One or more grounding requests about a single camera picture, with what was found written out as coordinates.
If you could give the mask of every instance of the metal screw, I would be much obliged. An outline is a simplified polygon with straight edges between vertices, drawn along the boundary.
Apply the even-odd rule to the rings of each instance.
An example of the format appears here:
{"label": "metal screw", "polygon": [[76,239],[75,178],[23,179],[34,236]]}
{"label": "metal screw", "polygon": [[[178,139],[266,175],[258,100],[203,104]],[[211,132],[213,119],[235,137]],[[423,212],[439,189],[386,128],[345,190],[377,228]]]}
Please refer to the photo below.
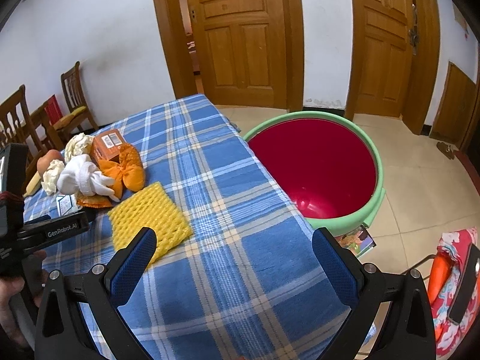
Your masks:
{"label": "metal screw", "polygon": [[94,275],[99,275],[105,270],[105,267],[102,264],[97,264],[92,268]]}
{"label": "metal screw", "polygon": [[417,269],[411,269],[410,274],[413,278],[419,279],[422,277],[422,274]]}
{"label": "metal screw", "polygon": [[363,266],[363,269],[369,274],[374,274],[377,271],[377,267],[373,265],[371,262],[366,263]]}
{"label": "metal screw", "polygon": [[58,278],[60,276],[60,272],[59,271],[51,271],[50,272],[50,279],[52,280],[55,280],[56,278]]}

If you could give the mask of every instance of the doorway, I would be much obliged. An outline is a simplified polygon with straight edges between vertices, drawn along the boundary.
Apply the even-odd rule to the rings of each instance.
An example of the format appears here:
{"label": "doorway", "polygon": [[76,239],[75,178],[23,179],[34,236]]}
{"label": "doorway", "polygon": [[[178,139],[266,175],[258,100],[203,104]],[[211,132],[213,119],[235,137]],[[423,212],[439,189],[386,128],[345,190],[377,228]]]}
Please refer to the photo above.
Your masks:
{"label": "doorway", "polygon": [[352,1],[354,50],[346,117],[405,118],[419,134],[440,52],[436,0]]}
{"label": "doorway", "polygon": [[[177,98],[196,82],[195,92],[203,89],[214,104],[302,108],[301,0],[187,0],[189,17],[179,0],[154,0],[154,4]],[[181,25],[176,23],[175,10],[182,14]],[[198,59],[198,70],[193,57]]]}

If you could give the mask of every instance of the large plastic tub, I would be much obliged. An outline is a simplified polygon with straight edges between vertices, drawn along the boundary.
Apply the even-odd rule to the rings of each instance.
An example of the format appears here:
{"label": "large plastic tub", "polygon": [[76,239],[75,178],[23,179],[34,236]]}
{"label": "large plastic tub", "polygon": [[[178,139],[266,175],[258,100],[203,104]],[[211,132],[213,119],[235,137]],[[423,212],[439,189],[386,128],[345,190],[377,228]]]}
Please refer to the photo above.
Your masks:
{"label": "large plastic tub", "polygon": [[370,227],[385,196],[383,169],[357,125],[326,112],[292,112],[244,139],[314,229],[340,236]]}

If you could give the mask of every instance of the bin handle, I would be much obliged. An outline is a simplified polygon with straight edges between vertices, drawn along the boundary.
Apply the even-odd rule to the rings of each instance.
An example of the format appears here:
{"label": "bin handle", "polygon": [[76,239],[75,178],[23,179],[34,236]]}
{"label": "bin handle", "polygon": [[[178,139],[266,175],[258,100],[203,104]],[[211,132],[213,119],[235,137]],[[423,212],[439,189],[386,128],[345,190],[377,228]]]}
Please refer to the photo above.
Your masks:
{"label": "bin handle", "polygon": [[385,188],[382,188],[382,191],[380,192],[380,198],[378,199],[377,203],[373,207],[373,210],[371,210],[371,213],[363,221],[363,225],[366,228],[369,228],[372,222],[374,221],[375,216],[378,214],[378,210],[380,210],[380,206],[382,205],[384,197],[385,197]]}

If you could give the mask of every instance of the crumpled white tissue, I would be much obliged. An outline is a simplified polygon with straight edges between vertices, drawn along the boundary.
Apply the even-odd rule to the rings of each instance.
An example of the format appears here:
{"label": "crumpled white tissue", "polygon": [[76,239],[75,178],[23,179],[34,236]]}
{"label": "crumpled white tissue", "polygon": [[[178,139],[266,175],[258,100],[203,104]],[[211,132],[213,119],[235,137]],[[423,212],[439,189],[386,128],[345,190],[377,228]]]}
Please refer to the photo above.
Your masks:
{"label": "crumpled white tissue", "polygon": [[52,160],[49,167],[43,174],[43,181],[41,182],[43,190],[47,195],[53,195],[57,192],[57,181],[62,173],[65,164],[62,160]]}
{"label": "crumpled white tissue", "polygon": [[65,162],[69,162],[76,155],[90,154],[93,138],[81,132],[70,139],[65,147]]}
{"label": "crumpled white tissue", "polygon": [[85,196],[108,196],[114,202],[120,200],[115,197],[114,191],[108,186],[115,180],[105,176],[87,154],[76,155],[65,165],[57,181],[58,190],[64,195],[73,195],[81,192]]}

